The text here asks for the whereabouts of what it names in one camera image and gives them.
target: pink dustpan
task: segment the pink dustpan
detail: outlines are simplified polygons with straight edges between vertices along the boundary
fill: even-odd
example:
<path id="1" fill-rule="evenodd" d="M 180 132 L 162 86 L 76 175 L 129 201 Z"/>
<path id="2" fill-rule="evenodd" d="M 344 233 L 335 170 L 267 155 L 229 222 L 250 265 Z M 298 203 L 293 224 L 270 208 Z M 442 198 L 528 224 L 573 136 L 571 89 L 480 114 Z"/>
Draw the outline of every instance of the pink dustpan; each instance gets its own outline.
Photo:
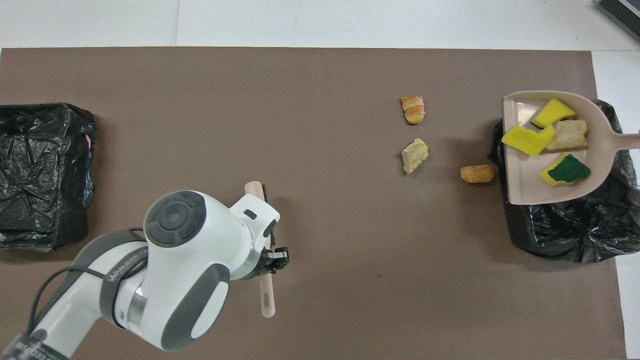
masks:
<path id="1" fill-rule="evenodd" d="M 529 121 L 553 98 L 575 111 L 576 119 L 584 119 L 587 123 L 588 147 L 571 151 L 571 154 L 591 169 L 591 175 L 570 186 L 551 187 L 538 177 L 538 172 L 549 166 L 559 153 L 529 156 L 505 146 L 508 195 L 512 204 L 548 204 L 582 197 L 605 181 L 611 171 L 616 152 L 640 149 L 640 134 L 615 133 L 598 106 L 589 99 L 570 92 L 523 91 L 506 96 L 503 98 L 505 132 L 513 126 L 534 129 Z"/>

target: black cable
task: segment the black cable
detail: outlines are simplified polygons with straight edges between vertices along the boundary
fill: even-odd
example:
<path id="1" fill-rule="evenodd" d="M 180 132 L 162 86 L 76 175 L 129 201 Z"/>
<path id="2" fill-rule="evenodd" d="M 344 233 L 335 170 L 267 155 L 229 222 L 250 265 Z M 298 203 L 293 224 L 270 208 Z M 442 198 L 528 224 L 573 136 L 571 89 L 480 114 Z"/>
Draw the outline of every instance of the black cable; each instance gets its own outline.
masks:
<path id="1" fill-rule="evenodd" d="M 126 280 L 130 277 L 132 277 L 133 275 L 136 275 L 137 273 L 141 272 L 142 269 L 147 267 L 147 258 L 145 258 L 143 261 L 140 261 L 139 263 L 136 264 L 136 266 L 132 267 L 131 270 L 129 270 L 123 277 L 122 280 Z"/>
<path id="2" fill-rule="evenodd" d="M 264 186 L 264 184 L 262 184 L 262 194 L 264 195 L 264 202 L 266 202 L 267 204 L 269 204 L 269 201 L 267 200 L 267 187 Z M 273 231 L 271 232 L 271 247 L 276 246 L 276 237 L 273 236 Z"/>
<path id="3" fill-rule="evenodd" d="M 82 266 L 67 266 L 66 268 L 62 268 L 54 272 L 53 274 L 51 274 L 51 276 L 49 276 L 49 278 L 47 278 L 47 280 L 45 280 L 45 282 L 40 286 L 40 288 L 38 289 L 38 292 L 36 292 L 36 297 L 33 299 L 33 303 L 31 305 L 31 311 L 29 312 L 27 329 L 24 332 L 26 336 L 31 335 L 31 333 L 33 332 L 33 329 L 35 328 L 34 321 L 36 317 L 36 310 L 38 309 L 38 303 L 40 302 L 40 297 L 42 296 L 42 292 L 45 290 L 47 285 L 49 285 L 49 283 L 53 281 L 53 279 L 55 279 L 58 275 L 64 274 L 65 272 L 71 272 L 71 271 L 86 272 L 87 274 L 91 274 L 101 279 L 104 278 L 104 274 L 97 272 L 93 269 L 82 267 Z"/>

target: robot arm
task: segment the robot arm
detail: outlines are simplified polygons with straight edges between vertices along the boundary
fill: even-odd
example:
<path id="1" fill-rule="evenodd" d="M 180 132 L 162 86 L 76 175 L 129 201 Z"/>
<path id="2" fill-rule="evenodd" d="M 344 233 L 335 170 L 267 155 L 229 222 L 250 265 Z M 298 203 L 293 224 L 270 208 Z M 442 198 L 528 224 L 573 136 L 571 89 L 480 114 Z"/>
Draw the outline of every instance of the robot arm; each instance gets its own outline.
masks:
<path id="1" fill-rule="evenodd" d="M 118 231 L 78 254 L 73 265 L 93 274 L 70 273 L 3 360 L 68 359 L 102 316 L 162 350 L 189 345 L 214 324 L 231 280 L 288 263 L 286 248 L 264 248 L 279 219 L 253 195 L 231 208 L 199 192 L 164 196 L 145 216 L 146 240 Z"/>

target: wooden handle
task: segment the wooden handle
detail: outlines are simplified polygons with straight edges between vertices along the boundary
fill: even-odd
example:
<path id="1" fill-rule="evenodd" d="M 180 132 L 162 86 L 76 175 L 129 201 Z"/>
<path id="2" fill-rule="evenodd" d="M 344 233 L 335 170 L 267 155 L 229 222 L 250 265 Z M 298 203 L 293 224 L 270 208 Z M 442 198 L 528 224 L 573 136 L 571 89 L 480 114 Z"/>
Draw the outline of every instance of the wooden handle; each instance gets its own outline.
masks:
<path id="1" fill-rule="evenodd" d="M 244 192 L 249 193 L 264 201 L 264 191 L 260 181 L 251 181 L 244 186 Z M 271 250 L 271 235 L 267 236 L 264 247 Z M 275 298 L 273 296 L 273 279 L 271 274 L 266 273 L 258 276 L 260 278 L 260 308 L 265 318 L 270 318 L 276 313 Z"/>

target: food scrap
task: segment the food scrap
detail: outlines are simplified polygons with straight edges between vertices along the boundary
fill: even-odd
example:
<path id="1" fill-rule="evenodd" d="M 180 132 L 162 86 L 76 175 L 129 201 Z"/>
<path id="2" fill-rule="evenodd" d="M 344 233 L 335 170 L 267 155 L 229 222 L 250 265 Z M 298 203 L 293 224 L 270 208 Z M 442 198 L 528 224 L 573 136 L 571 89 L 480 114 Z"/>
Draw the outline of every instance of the food scrap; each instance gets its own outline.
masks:
<path id="1" fill-rule="evenodd" d="M 562 120 L 554 124 L 555 135 L 547 144 L 547 150 L 572 149 L 587 146 L 584 120 Z"/>
<path id="2" fill-rule="evenodd" d="M 413 143 L 402 150 L 403 170 L 411 174 L 429 156 L 429 147 L 421 139 L 415 139 Z"/>
<path id="3" fill-rule="evenodd" d="M 490 183 L 494 177 L 490 165 L 474 165 L 460 169 L 460 178 L 470 184 Z"/>
<path id="4" fill-rule="evenodd" d="M 554 133 L 553 126 L 547 126 L 542 131 L 536 132 L 516 125 L 504 134 L 502 142 L 527 155 L 538 156 L 551 141 Z"/>
<path id="5" fill-rule="evenodd" d="M 425 114 L 422 96 L 403 97 L 400 100 L 402 101 L 404 118 L 411 124 L 420 124 Z"/>
<path id="6" fill-rule="evenodd" d="M 550 186 L 569 185 L 591 174 L 590 169 L 575 156 L 564 152 L 538 175 Z"/>
<path id="7" fill-rule="evenodd" d="M 539 129 L 543 129 L 548 125 L 561 119 L 573 119 L 575 111 L 569 109 L 567 105 L 558 99 L 551 99 L 542 110 L 531 120 L 531 124 Z"/>

